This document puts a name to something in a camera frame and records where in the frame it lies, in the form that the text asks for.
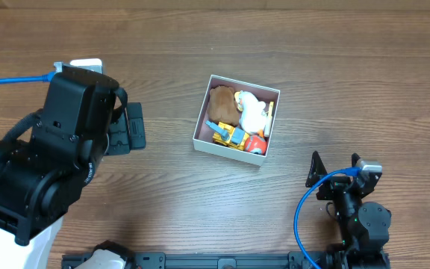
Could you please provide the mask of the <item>yellow toy truck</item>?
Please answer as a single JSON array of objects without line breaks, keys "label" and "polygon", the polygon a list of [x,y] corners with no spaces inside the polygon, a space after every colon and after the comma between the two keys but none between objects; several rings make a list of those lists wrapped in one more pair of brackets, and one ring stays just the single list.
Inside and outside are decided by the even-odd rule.
[{"label": "yellow toy truck", "polygon": [[241,151],[244,150],[245,142],[249,138],[249,134],[247,132],[241,128],[234,127],[223,122],[216,124],[207,120],[205,124],[214,131],[212,138],[215,144]]}]

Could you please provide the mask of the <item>brown plush toy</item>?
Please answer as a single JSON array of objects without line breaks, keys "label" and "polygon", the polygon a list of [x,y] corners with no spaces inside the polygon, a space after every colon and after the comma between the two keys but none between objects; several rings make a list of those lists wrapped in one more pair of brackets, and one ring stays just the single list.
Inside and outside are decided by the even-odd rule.
[{"label": "brown plush toy", "polygon": [[220,85],[210,89],[209,96],[209,120],[215,123],[222,122],[237,126],[240,115],[234,98],[234,88]]}]

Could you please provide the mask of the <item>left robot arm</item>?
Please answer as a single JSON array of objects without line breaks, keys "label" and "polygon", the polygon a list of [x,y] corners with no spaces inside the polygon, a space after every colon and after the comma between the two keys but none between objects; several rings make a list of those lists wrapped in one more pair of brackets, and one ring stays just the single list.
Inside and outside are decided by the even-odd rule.
[{"label": "left robot arm", "polygon": [[99,72],[64,67],[48,81],[44,106],[0,140],[0,268],[46,267],[128,106],[125,90]]}]

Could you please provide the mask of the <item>white square cardboard box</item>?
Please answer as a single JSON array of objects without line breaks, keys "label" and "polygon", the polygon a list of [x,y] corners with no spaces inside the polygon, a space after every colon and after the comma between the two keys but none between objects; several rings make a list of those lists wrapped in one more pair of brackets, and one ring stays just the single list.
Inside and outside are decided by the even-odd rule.
[{"label": "white square cardboard box", "polygon": [[[249,91],[253,93],[259,100],[264,101],[267,104],[269,104],[270,102],[274,102],[270,134],[272,134],[281,92],[277,89],[270,87],[251,84],[249,82],[226,78],[219,75],[211,75],[208,81],[208,86],[205,93],[205,97],[203,99],[202,107],[200,109],[199,116],[196,121],[196,127],[193,133],[193,145],[195,150],[261,166],[267,158],[269,150],[267,150],[264,155],[256,155],[253,153],[240,151],[238,149],[231,149],[226,146],[217,145],[213,142],[214,130],[210,129],[209,126],[205,124],[205,122],[208,120],[209,90],[219,85],[233,87],[235,90]],[[267,149],[269,149],[270,146],[271,141],[267,139]]]}]

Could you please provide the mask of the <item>red toy ball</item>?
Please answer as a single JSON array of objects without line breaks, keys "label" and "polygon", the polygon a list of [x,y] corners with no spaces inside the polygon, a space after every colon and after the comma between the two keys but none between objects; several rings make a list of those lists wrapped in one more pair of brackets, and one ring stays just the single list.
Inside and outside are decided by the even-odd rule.
[{"label": "red toy ball", "polygon": [[267,151],[267,141],[259,135],[251,135],[244,144],[244,151],[256,155],[264,155]]}]

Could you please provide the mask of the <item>white plush duck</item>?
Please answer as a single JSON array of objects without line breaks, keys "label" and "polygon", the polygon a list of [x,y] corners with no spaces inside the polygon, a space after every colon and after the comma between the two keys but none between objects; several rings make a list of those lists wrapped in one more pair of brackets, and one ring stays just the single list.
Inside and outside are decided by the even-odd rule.
[{"label": "white plush duck", "polygon": [[259,135],[264,137],[264,130],[267,124],[267,104],[259,101],[257,97],[248,91],[239,91],[234,94],[238,110],[242,113],[239,124],[249,135]]}]

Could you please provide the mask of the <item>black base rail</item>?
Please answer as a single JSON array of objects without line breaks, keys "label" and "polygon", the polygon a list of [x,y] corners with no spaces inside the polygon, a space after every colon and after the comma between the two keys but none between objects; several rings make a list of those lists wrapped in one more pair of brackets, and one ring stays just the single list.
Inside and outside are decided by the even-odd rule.
[{"label": "black base rail", "polygon": [[[310,257],[321,268],[386,269],[390,262],[386,258],[373,257],[351,259],[339,265],[323,252],[311,252]],[[314,269],[315,267],[300,252],[287,254],[166,254],[162,252],[135,253],[127,268],[140,269],[182,269],[182,268],[276,268],[276,269]]]}]

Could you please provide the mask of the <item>wooden rattle drum toy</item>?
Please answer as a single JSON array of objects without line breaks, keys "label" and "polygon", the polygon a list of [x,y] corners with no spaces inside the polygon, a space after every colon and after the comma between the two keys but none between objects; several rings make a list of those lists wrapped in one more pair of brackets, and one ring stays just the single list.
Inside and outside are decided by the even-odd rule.
[{"label": "wooden rattle drum toy", "polygon": [[269,103],[268,112],[267,112],[267,121],[264,128],[264,137],[269,137],[272,129],[272,121],[273,121],[273,106],[274,102]]}]

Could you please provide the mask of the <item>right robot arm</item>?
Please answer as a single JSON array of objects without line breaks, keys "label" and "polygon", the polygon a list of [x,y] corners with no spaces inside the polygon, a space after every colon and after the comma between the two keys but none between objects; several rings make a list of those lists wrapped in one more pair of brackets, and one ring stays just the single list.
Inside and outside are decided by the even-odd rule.
[{"label": "right robot arm", "polygon": [[352,166],[330,176],[317,151],[305,183],[318,200],[334,207],[332,217],[340,229],[341,242],[326,251],[306,254],[304,268],[389,268],[383,251],[389,241],[391,212],[377,202],[364,202],[382,176],[382,165],[354,153]]}]

